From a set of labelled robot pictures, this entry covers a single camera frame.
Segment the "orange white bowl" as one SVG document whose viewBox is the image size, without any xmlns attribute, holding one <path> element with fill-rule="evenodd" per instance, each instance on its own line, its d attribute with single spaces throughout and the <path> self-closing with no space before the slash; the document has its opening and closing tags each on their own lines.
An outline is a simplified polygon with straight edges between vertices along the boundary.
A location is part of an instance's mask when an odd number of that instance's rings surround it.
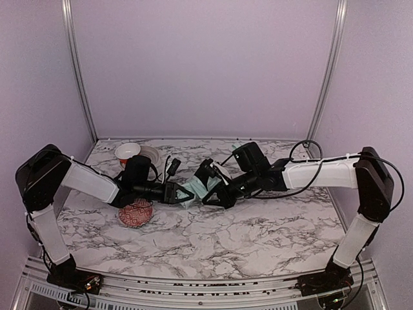
<svg viewBox="0 0 413 310">
<path fill-rule="evenodd" d="M 127 161 L 135 155 L 139 155 L 141 146 L 137 143 L 124 143 L 115 150 L 115 156 L 122 168 L 125 168 Z"/>
</svg>

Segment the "mint green folding umbrella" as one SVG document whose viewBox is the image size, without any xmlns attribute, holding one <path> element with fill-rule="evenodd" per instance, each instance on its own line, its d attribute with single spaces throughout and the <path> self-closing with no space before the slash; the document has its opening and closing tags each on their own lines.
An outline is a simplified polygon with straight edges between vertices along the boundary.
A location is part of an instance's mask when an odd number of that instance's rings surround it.
<svg viewBox="0 0 413 310">
<path fill-rule="evenodd" d="M 196 149 L 192 149 L 190 151 L 190 154 L 186 157 L 188 159 L 188 168 L 195 168 L 197 165 L 197 169 L 199 168 L 201 162 L 206 159 L 213 159 L 215 162 L 219 163 L 224 167 L 225 161 L 217 161 L 216 158 L 214 158 L 214 155 L 223 155 L 222 151 L 217 149 L 214 150 L 212 149 L 211 146 L 207 145 L 201 145 Z M 218 178 L 214 178 L 212 180 L 208 181 L 208 187 L 206 188 L 200 180 L 195 177 L 195 173 L 193 176 L 191 176 L 187 181 L 182 184 L 184 188 L 190 190 L 195 194 L 195 198 L 193 200 L 190 200 L 186 203 L 180 203 L 184 208 L 189 208 L 194 202 L 200 202 L 209 191 L 211 191 L 218 183 L 220 183 L 222 180 Z"/>
</svg>

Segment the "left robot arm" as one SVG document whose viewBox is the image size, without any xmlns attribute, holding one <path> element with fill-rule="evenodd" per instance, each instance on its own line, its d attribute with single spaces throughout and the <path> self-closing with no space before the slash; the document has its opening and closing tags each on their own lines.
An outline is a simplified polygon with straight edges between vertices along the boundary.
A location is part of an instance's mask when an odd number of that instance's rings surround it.
<svg viewBox="0 0 413 310">
<path fill-rule="evenodd" d="M 194 199 L 195 194 L 178 183 L 149 179 L 149 172 L 155 170 L 149 158 L 137 154 L 127 159 L 116 177 L 110 177 L 63 154 L 53 144 L 43 147 L 17 169 L 15 182 L 26 209 L 26 224 L 42 248 L 48 283 L 93 295 L 99 294 L 103 283 L 101 274 L 77 268 L 58 224 L 56 194 L 76 193 L 117 209 L 138 199 L 167 205 Z"/>
</svg>

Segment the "left aluminium frame post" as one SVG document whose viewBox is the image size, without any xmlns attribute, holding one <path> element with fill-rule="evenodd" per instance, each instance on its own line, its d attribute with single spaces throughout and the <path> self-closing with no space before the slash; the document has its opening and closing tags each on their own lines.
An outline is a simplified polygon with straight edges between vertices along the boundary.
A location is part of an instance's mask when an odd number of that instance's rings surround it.
<svg viewBox="0 0 413 310">
<path fill-rule="evenodd" d="M 74 72 L 74 79 L 81 102 L 81 108 L 85 117 L 86 126 L 90 139 L 93 144 L 98 141 L 96 126 L 93 121 L 92 111 L 88 102 L 88 96 L 86 93 L 85 82 L 81 71 L 81 62 L 79 58 L 79 52 L 76 41 L 76 31 L 74 26 L 74 18 L 72 13 L 72 2 L 70 0 L 61 1 L 63 23 L 65 26 L 66 37 L 68 41 L 68 50 L 72 63 L 72 70 Z"/>
</svg>

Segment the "aluminium frame post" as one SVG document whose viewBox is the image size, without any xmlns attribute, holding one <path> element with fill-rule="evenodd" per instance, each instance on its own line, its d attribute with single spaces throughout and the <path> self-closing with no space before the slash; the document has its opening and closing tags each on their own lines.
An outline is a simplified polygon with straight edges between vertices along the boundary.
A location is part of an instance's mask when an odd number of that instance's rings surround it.
<svg viewBox="0 0 413 310">
<path fill-rule="evenodd" d="M 308 140 L 315 139 L 317 130 L 319 128 L 319 124 L 321 123 L 323 111 L 327 104 L 328 93 L 330 90 L 332 78 L 336 69 L 339 53 L 341 50 L 341 44 L 343 41 L 345 19 L 347 16 L 347 7 L 347 0 L 337 1 L 336 17 L 334 20 L 330 50 L 328 52 L 327 64 L 325 68 L 325 73 L 323 75 L 319 95 L 317 97 L 316 107 L 312 115 L 312 119 L 306 136 L 306 139 Z"/>
<path fill-rule="evenodd" d="M 85 82 L 81 71 L 81 62 L 79 58 L 79 52 L 76 41 L 76 31 L 74 26 L 74 18 L 72 13 L 72 2 L 70 0 L 61 1 L 63 23 L 65 26 L 66 37 L 68 41 L 68 50 L 72 63 L 72 70 L 74 72 L 74 79 L 81 102 L 81 108 L 85 117 L 86 126 L 90 139 L 93 144 L 98 141 L 96 126 L 93 121 L 92 111 L 88 102 L 88 96 L 86 93 Z"/>
</svg>

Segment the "red patterned bowl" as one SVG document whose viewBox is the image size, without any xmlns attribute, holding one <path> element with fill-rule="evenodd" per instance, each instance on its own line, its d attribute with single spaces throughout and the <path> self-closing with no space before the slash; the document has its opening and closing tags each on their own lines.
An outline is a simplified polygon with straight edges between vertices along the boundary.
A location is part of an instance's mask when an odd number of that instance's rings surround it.
<svg viewBox="0 0 413 310">
<path fill-rule="evenodd" d="M 127 227 L 138 228 L 147 224 L 153 216 L 153 202 L 136 199 L 134 203 L 119 209 L 119 220 Z"/>
</svg>

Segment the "right aluminium frame post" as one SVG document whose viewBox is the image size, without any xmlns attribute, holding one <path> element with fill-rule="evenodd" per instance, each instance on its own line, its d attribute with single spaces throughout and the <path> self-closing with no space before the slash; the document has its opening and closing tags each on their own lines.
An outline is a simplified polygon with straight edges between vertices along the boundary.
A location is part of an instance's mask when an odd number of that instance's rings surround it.
<svg viewBox="0 0 413 310">
<path fill-rule="evenodd" d="M 339 53 L 341 50 L 341 44 L 343 41 L 345 19 L 347 16 L 347 7 L 347 0 L 337 1 L 336 17 L 334 20 L 330 50 L 328 52 L 327 64 L 325 68 L 325 73 L 323 75 L 319 95 L 317 97 L 316 107 L 312 115 L 312 119 L 306 136 L 306 139 L 308 140 L 315 139 L 317 130 L 319 128 L 319 124 L 321 123 L 323 111 L 327 104 L 328 93 L 330 90 L 332 78 L 336 69 Z"/>
</svg>

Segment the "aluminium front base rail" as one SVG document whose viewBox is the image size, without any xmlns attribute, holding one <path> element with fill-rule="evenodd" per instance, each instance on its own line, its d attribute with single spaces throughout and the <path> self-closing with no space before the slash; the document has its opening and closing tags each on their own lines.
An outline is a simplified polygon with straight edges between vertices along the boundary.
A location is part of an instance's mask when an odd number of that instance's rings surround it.
<svg viewBox="0 0 413 310">
<path fill-rule="evenodd" d="M 232 280 L 184 280 L 101 273 L 100 290 L 51 284 L 40 258 L 29 257 L 12 309 L 388 309 L 374 264 L 354 264 L 350 281 L 322 291 L 306 274 Z"/>
</svg>

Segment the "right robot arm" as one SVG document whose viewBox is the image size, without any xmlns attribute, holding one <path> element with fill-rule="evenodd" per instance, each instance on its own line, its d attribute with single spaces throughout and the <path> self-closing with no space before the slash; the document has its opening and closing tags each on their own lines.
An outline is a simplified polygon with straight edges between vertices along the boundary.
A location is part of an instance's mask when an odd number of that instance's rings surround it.
<svg viewBox="0 0 413 310">
<path fill-rule="evenodd" d="M 396 208 L 392 204 L 394 180 L 390 163 L 372 147 L 337 158 L 294 160 L 270 163 L 257 143 L 246 143 L 232 152 L 243 174 L 231 178 L 213 160 L 204 160 L 196 177 L 204 187 L 213 178 L 219 181 L 203 197 L 205 205 L 229 209 L 241 198 L 260 199 L 262 192 L 278 192 L 280 198 L 294 196 L 309 187 L 357 189 L 359 207 L 345 237 L 333 252 L 325 269 L 300 276 L 296 287 L 302 296 L 326 293 L 353 284 L 350 266 L 373 240 L 378 227 Z"/>
</svg>

